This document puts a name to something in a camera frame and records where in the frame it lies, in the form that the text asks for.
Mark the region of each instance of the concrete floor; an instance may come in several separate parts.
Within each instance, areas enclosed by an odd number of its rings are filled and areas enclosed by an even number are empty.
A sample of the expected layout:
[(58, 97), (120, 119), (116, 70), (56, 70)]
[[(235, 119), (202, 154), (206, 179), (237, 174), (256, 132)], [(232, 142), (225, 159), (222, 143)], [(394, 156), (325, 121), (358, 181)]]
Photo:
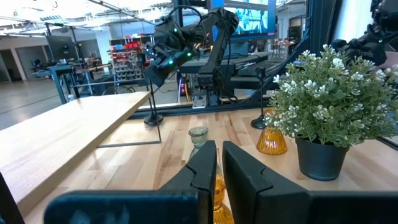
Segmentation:
[(52, 80), (0, 84), (0, 130), (61, 105)]
[[(134, 87), (136, 91), (146, 91), (146, 87)], [(244, 90), (236, 90), (236, 96), (247, 95)], [(35, 80), (0, 84), (0, 130), (37, 116), (61, 105), (52, 80)], [(165, 83), (155, 93), (156, 105), (176, 103), (177, 84)], [(180, 102), (186, 102), (184, 96)]]

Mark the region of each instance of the orange glass vase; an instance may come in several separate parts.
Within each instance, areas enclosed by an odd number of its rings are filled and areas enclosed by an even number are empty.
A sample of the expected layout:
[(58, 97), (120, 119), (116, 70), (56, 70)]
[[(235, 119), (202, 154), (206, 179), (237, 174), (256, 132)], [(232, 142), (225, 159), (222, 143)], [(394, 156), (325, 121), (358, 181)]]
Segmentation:
[[(208, 128), (195, 127), (189, 130), (188, 134), (191, 136), (191, 141), (194, 148), (189, 156), (189, 159), (195, 155), (199, 149), (208, 140)], [(220, 165), (217, 163), (216, 167), (216, 184), (214, 193), (214, 207), (213, 207), (213, 221), (215, 224), (233, 224), (233, 216), (231, 210), (223, 204), (225, 197), (225, 181)]]
[(284, 135), (275, 127), (262, 130), (257, 142), (257, 150), (268, 155), (280, 155), (287, 151)]

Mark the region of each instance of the wooden table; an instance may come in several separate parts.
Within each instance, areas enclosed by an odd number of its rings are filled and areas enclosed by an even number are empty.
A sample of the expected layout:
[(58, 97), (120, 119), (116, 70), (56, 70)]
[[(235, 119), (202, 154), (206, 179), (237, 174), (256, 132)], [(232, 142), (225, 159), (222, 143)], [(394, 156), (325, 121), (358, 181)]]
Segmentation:
[(149, 91), (80, 98), (0, 131), (0, 172), (22, 215), (149, 98)]
[[(265, 165), (309, 190), (398, 190), (398, 151), (375, 140), (352, 147), (347, 153), (340, 177), (331, 182), (309, 179), (299, 170), (294, 139), (285, 138), (288, 151), (268, 156), (256, 149), (261, 130), (251, 127), (260, 109), (167, 117), (160, 127), (164, 141), (148, 146), (97, 149), (26, 215), (26, 223), (40, 224), (51, 200), (71, 190), (158, 189), (188, 161), (193, 144), (188, 130), (209, 127), (221, 153), (223, 141), (232, 141)], [(156, 128), (142, 120), (124, 122), (103, 144), (145, 141), (155, 138)]]

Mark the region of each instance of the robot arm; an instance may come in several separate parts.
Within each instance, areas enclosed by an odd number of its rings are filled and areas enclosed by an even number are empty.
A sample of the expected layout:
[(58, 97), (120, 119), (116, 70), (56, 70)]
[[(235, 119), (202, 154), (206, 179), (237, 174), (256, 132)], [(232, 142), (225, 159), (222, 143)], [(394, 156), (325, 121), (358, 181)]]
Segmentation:
[(223, 57), (226, 39), (238, 26), (237, 15), (220, 7), (209, 10), (207, 15), (201, 17), (200, 22), (184, 27), (180, 27), (171, 15), (163, 18), (163, 22), (155, 27), (156, 44), (152, 46), (152, 51), (156, 59), (145, 70), (146, 79), (151, 79), (153, 84), (162, 86), (170, 72), (192, 57), (198, 56), (194, 44), (203, 42), (213, 26), (218, 28), (218, 36), (208, 63), (199, 72), (202, 74), (203, 82), (209, 82), (209, 85), (213, 83), (212, 81), (210, 83), (210, 80)]
[(371, 12), (373, 24), (368, 25), (362, 37), (348, 43), (345, 40), (335, 40), (332, 47), (345, 52), (350, 58), (361, 56), (381, 65), (387, 59), (384, 44), (398, 37), (398, 1), (373, 0)]

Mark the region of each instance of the desk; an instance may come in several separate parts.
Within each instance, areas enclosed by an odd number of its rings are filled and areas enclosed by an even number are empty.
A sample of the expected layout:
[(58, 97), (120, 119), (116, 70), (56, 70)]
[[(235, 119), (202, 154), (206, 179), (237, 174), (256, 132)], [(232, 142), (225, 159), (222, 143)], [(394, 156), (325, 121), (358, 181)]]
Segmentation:
[[(162, 144), (97, 149), (47, 197), (26, 215), (26, 223), (42, 223), (43, 212), (56, 196), (71, 190), (89, 189), (158, 189), (173, 177), (188, 161), (193, 149), (188, 130), (195, 126), (209, 127), (209, 139), (215, 140), (218, 153), (223, 141), (232, 141), (265, 165), (309, 190), (398, 190), (398, 151), (383, 143), (368, 140), (352, 147), (347, 153), (340, 177), (320, 182), (301, 174), (294, 139), (285, 138), (288, 151), (280, 156), (268, 156), (256, 149), (261, 130), (250, 126), (259, 109), (228, 111), (167, 118), (160, 131)], [(142, 120), (123, 123), (103, 144), (149, 140), (157, 135)]]
[[(94, 72), (97, 69), (103, 69), (106, 67), (110, 67), (111, 64), (106, 64), (106, 65), (100, 65), (98, 67), (94, 67), (94, 68), (79, 68), (79, 66), (83, 66), (82, 63), (76, 63), (76, 64), (71, 64), (71, 65), (56, 65), (56, 66), (51, 66), (49, 67), (52, 76), (53, 76), (53, 80), (55, 82), (55, 87), (57, 88), (58, 91), (58, 95), (60, 97), (61, 103), (65, 104), (67, 103), (67, 100), (65, 99), (65, 95), (63, 94), (63, 90), (62, 90), (62, 86), (60, 84), (60, 78), (62, 78), (63, 76), (63, 80), (65, 82), (65, 85), (67, 86), (67, 91), (68, 94), (71, 94), (71, 89), (68, 86), (68, 80), (66, 78), (66, 74), (69, 75), (73, 75), (73, 69), (76, 68), (75, 72), (76, 74), (82, 73), (84, 74), (86, 81), (88, 84), (90, 84), (90, 77), (89, 77), (89, 73), (90, 72)], [(72, 81), (72, 85), (75, 86), (76, 83), (74, 83), (74, 78), (71, 79)], [(89, 90), (91, 95), (93, 95), (93, 90), (91, 89), (91, 87), (89, 86)]]
[(284, 47), (284, 56), (285, 56), (285, 60), (287, 60), (287, 57), (289, 56), (289, 46), (293, 45), (294, 43), (291, 42), (278, 42), (275, 45), (279, 47)]
[(0, 171), (22, 215), (149, 98), (80, 98), (0, 131)]

